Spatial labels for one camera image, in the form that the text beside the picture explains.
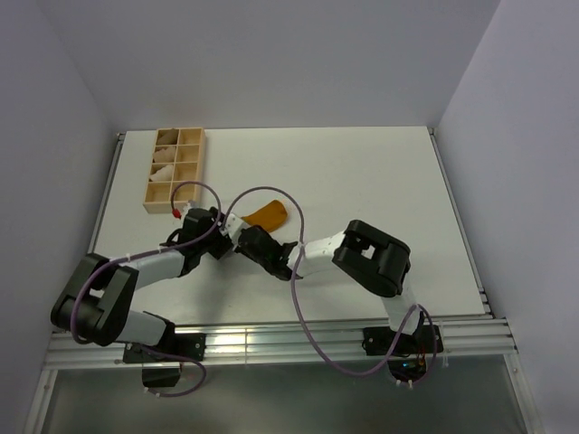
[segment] gray floor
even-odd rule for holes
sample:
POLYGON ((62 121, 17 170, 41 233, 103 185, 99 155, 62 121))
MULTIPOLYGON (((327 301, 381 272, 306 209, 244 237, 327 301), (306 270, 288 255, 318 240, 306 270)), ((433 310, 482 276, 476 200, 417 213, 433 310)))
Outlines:
POLYGON ((62 372, 43 433, 524 432, 502 357, 450 362, 414 391, 322 363, 214 367, 177 399, 144 394, 139 370, 62 372))

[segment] wooden organizer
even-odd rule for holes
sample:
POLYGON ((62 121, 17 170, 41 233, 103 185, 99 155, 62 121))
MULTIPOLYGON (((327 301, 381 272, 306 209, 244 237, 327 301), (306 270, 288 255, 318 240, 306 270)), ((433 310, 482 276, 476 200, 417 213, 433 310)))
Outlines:
MULTIPOLYGON (((171 212, 171 192, 183 181, 201 181, 205 154, 205 132, 202 128, 163 128, 157 130, 155 148, 148 176, 172 165, 166 170, 166 180, 153 182, 147 178, 143 206, 150 214, 171 212), (155 159, 163 156, 162 162, 155 159)), ((202 188, 184 185, 175 195, 175 207, 181 211, 189 201, 199 202, 202 188)))

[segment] robotic arm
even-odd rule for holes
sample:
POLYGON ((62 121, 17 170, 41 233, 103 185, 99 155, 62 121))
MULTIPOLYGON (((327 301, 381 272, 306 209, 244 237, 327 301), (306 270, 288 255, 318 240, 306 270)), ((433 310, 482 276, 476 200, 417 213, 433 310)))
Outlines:
MULTIPOLYGON (((217 210, 190 208, 183 227, 174 231, 163 245, 180 245, 207 232, 215 223, 217 210)), ((144 344, 159 352, 190 356, 186 335, 175 333, 175 324, 160 316, 130 310, 136 290, 166 278, 179 278, 199 265, 205 253, 221 259, 229 251, 241 253, 260 264, 272 276, 290 280, 299 255, 299 244, 280 244, 261 226, 250 226, 230 214, 218 222, 218 230, 194 245, 165 251, 126 265, 113 266, 97 278, 92 289, 100 297, 87 294, 77 318, 79 334, 95 344, 113 342, 144 344)), ((299 278, 339 267, 362 287, 379 296, 390 317, 390 328, 397 331, 403 317, 414 304, 407 285, 410 249, 402 241, 361 221, 351 221, 343 232, 304 246, 305 254, 297 270, 299 278)), ((110 259, 96 253, 85 256, 54 305, 51 321, 69 330, 72 308, 84 282, 110 259)), ((422 325, 422 314, 414 312, 402 331, 412 336, 422 325)))

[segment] wall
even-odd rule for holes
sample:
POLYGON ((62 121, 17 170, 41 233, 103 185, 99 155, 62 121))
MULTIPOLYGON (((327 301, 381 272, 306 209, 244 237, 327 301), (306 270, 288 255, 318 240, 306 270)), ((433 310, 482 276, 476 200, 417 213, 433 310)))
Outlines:
POLYGON ((504 0, 438 131, 548 432, 579 426, 579 3, 504 0))
POLYGON ((498 0, 38 0, 118 128, 438 124, 498 0))
POLYGON ((38 6, 0 4, 0 432, 20 432, 52 303, 86 251, 114 136, 38 6))

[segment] orange object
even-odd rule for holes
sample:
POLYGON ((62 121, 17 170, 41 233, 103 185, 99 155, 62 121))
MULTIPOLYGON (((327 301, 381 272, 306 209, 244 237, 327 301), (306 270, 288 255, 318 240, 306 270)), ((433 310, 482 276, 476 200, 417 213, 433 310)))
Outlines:
POLYGON ((251 226, 261 226, 267 232, 273 232, 288 219, 286 207, 280 201, 271 201, 251 215, 242 217, 251 226))

